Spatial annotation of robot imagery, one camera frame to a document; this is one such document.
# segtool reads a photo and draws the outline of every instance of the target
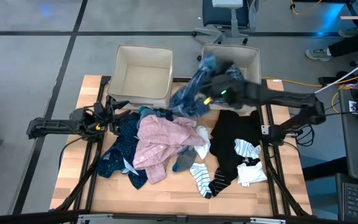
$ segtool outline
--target storage bin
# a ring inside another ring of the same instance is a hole
[[[206,44],[203,47],[202,57],[213,54],[218,61],[233,61],[239,68],[246,80],[261,84],[260,53],[258,49],[238,45]],[[256,110],[254,106],[244,105],[235,110],[229,105],[210,105],[212,110],[233,110],[238,113],[250,113]]]
[[[128,100],[125,109],[168,108],[172,57],[170,49],[120,45],[108,94],[117,101]]]

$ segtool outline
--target sneaker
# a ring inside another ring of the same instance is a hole
[[[349,37],[353,37],[355,35],[358,35],[358,29],[357,28],[351,28],[351,29],[347,29],[347,30],[340,30],[340,31],[338,31],[338,34],[341,37],[349,38]]]
[[[320,60],[323,62],[328,62],[329,59],[331,59],[331,56],[328,56],[327,51],[323,50],[323,49],[306,50],[305,54],[309,59],[312,59],[312,60]]]

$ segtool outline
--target white sock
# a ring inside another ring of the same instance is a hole
[[[212,191],[209,189],[208,184],[211,182],[208,170],[205,164],[193,163],[190,167],[190,173],[196,179],[198,190],[204,198],[211,198]]]
[[[194,149],[196,150],[200,158],[204,159],[209,151],[209,147],[211,146],[211,142],[209,141],[208,130],[204,126],[200,125],[196,129],[196,133],[204,139],[205,145],[194,146]]]
[[[251,143],[243,140],[236,139],[234,140],[236,146],[234,146],[234,150],[236,150],[237,155],[242,157],[252,157],[253,159],[259,158],[259,153],[261,151],[260,146],[254,147]]]
[[[250,183],[267,180],[261,162],[258,162],[254,166],[247,166],[245,163],[242,163],[237,166],[237,171],[239,174],[237,183],[243,187],[249,187]]]
[[[330,53],[330,51],[329,51],[329,48],[327,48],[327,55],[328,55],[328,56],[331,56],[331,53]]]

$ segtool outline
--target gray sock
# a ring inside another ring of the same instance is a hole
[[[172,171],[181,172],[190,169],[196,160],[196,156],[197,152],[193,147],[190,147],[189,150],[178,156],[177,162],[172,167]]]

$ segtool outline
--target laundry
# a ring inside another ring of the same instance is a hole
[[[198,94],[205,84],[216,75],[226,74],[235,79],[245,80],[235,63],[226,62],[219,64],[214,55],[207,55],[200,62],[197,72],[189,83],[179,89],[170,99],[169,110],[174,114],[180,114],[187,118],[200,117],[209,111],[209,105],[204,104],[206,97]],[[224,100],[216,99],[215,103],[224,103]]]
[[[172,171],[174,172],[181,172],[184,170],[190,169],[191,165],[193,165],[194,161],[196,160],[197,152],[193,149],[187,149],[185,152],[181,153],[176,163],[172,167]]]
[[[211,179],[209,178],[209,173],[205,164],[194,163],[190,167],[190,173],[197,182],[197,187],[200,191],[200,194],[204,198],[211,198],[212,192],[211,189],[208,187],[208,184],[211,182]]]
[[[194,146],[194,149],[200,158],[204,159],[209,151],[209,147],[211,146],[211,142],[209,141],[209,133],[208,130],[202,125],[197,127],[196,133],[204,139],[205,144],[204,146]]]
[[[236,150],[238,155],[242,157],[251,157],[253,159],[259,158],[259,153],[261,151],[260,145],[254,147],[251,143],[242,139],[236,139],[234,140],[234,143],[236,144],[234,150]]]
[[[249,187],[250,183],[256,183],[267,180],[267,177],[262,169],[261,161],[257,162],[256,165],[247,165],[242,163],[237,166],[238,178],[237,183],[244,187]]]
[[[135,170],[132,162],[138,142],[136,124],[140,119],[138,113],[131,113],[120,126],[121,134],[116,142],[101,157],[98,163],[98,174],[110,178],[116,170],[128,173],[128,178],[136,189],[140,189],[147,182],[144,170]]]
[[[147,117],[148,115],[156,115],[159,118],[166,118],[169,121],[173,121],[172,118],[172,112],[169,110],[165,110],[165,109],[152,109],[152,108],[148,108],[146,106],[141,106],[139,108],[139,114],[140,114],[140,120],[137,122],[137,129],[139,129],[140,126],[140,122],[142,121],[143,118]]]
[[[133,161],[136,170],[144,169],[151,184],[166,178],[167,164],[172,155],[185,146],[205,144],[194,130],[195,121],[179,117],[173,121],[158,118],[156,115],[145,117],[139,126]]]
[[[237,166],[242,164],[245,159],[237,154],[235,140],[243,139],[254,147],[260,144],[262,132],[258,111],[253,111],[250,116],[243,117],[233,111],[220,111],[211,135],[213,138],[210,140],[209,151],[217,157],[219,163],[215,179],[209,185],[215,197],[238,176]]]

